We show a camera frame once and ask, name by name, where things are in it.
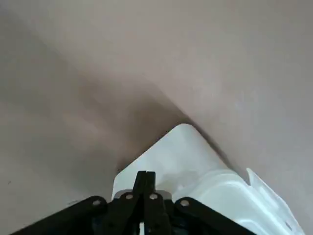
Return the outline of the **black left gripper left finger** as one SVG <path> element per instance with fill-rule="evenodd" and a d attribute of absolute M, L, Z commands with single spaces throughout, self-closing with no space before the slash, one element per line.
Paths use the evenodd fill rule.
<path fill-rule="evenodd" d="M 138 235 L 147 173 L 137 173 L 132 189 L 107 202 L 91 196 L 15 232 L 17 235 Z"/>

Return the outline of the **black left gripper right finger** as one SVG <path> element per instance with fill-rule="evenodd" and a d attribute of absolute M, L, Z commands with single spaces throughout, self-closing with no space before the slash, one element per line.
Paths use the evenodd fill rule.
<path fill-rule="evenodd" d="M 144 171 L 146 235 L 240 235 L 241 226 L 191 197 L 175 202 L 156 191 L 156 173 Z"/>

